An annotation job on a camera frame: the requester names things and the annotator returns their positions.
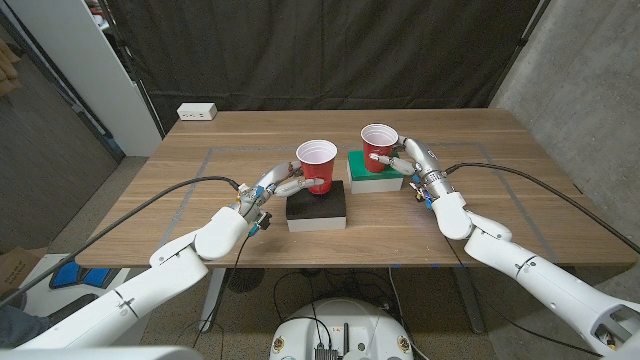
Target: white block base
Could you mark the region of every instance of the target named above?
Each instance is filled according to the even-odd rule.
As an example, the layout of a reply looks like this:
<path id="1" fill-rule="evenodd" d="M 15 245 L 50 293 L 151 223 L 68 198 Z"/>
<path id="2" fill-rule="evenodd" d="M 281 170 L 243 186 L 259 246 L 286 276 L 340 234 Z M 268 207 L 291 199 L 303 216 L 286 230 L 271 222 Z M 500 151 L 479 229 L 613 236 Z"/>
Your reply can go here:
<path id="1" fill-rule="evenodd" d="M 364 194 L 372 192 L 400 191 L 404 178 L 353 181 L 351 179 L 351 167 L 347 162 L 347 174 L 352 194 Z"/>
<path id="2" fill-rule="evenodd" d="M 347 228 L 347 218 L 315 218 L 287 220 L 289 232 L 341 230 Z"/>

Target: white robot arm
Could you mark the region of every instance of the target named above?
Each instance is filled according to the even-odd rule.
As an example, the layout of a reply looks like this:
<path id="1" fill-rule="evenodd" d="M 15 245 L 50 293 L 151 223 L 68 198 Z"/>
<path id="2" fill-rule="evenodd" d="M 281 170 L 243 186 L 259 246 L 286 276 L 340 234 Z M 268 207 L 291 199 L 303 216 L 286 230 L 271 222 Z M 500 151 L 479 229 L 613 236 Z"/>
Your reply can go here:
<path id="1" fill-rule="evenodd" d="M 290 196 L 303 188 L 323 183 L 322 179 L 310 179 L 279 186 L 284 180 L 298 175 L 301 175 L 300 162 L 286 162 L 263 174 L 254 186 L 241 186 L 236 203 L 221 208 L 202 228 L 158 249 L 151 256 L 149 270 L 17 349 L 110 345 L 151 310 L 200 281 L 208 273 L 200 258 L 219 259 L 247 233 L 251 236 L 259 229 L 266 229 L 271 215 L 260 206 L 271 195 Z"/>
<path id="2" fill-rule="evenodd" d="M 516 280 L 567 322 L 598 353 L 640 348 L 640 305 L 606 295 L 537 254 L 511 242 L 504 225 L 464 209 L 436 156 L 419 141 L 399 137 L 398 147 L 416 161 L 371 154 L 402 174 L 412 175 L 419 200 L 432 202 L 438 227 L 452 240 L 469 238 L 465 251 Z"/>

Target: white wall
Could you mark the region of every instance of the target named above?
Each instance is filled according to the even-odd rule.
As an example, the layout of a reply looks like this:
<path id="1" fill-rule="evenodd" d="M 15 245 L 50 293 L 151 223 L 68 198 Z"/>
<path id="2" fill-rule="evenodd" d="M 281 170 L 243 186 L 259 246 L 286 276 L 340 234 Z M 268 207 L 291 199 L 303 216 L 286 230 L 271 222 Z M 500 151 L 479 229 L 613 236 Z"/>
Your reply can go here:
<path id="1" fill-rule="evenodd" d="M 82 0 L 6 0 L 128 156 L 151 156 L 160 134 Z"/>

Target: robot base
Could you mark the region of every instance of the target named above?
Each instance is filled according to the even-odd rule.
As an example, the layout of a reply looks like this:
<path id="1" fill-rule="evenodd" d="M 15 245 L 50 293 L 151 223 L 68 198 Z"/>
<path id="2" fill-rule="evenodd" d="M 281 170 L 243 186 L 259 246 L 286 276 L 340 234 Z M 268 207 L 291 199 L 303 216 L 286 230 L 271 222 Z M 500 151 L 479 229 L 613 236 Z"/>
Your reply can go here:
<path id="1" fill-rule="evenodd" d="M 317 324 L 323 344 L 320 346 L 316 321 L 304 318 L 313 318 L 309 304 L 278 327 L 271 343 L 270 360 L 413 359 L 407 332 L 382 309 L 349 298 L 324 299 L 314 305 L 318 320 L 331 333 L 331 349 L 324 326 Z"/>

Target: table top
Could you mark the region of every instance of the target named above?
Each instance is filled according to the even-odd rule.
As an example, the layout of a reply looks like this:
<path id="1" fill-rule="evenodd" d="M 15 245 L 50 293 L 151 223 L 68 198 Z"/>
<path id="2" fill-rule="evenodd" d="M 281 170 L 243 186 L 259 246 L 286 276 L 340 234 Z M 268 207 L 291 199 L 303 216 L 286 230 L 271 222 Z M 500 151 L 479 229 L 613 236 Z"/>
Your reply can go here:
<path id="1" fill-rule="evenodd" d="M 582 195 L 513 115 L 503 109 L 219 112 L 213 121 L 179 121 L 147 161 L 97 230 L 165 188 L 197 176 L 227 176 L 252 185 L 274 165 L 296 160 L 297 146 L 326 139 L 338 147 L 334 179 L 345 181 L 347 228 L 290 233 L 283 198 L 263 209 L 271 226 L 249 239 L 239 267 L 457 266 L 434 214 L 414 200 L 407 181 L 399 192 L 352 195 L 347 153 L 361 148 L 360 130 L 384 123 L 428 144 L 443 168 L 491 162 L 527 172 L 587 208 Z M 558 264 L 630 265 L 635 253 L 553 194 L 509 173 L 461 168 L 449 176 L 466 209 L 506 225 L 513 242 Z M 77 257 L 91 267 L 145 267 L 162 244 L 206 224 L 235 200 L 224 182 L 201 182 L 173 191 Z M 480 265 L 452 241 L 463 263 Z M 207 263 L 232 267 L 240 243 Z"/>

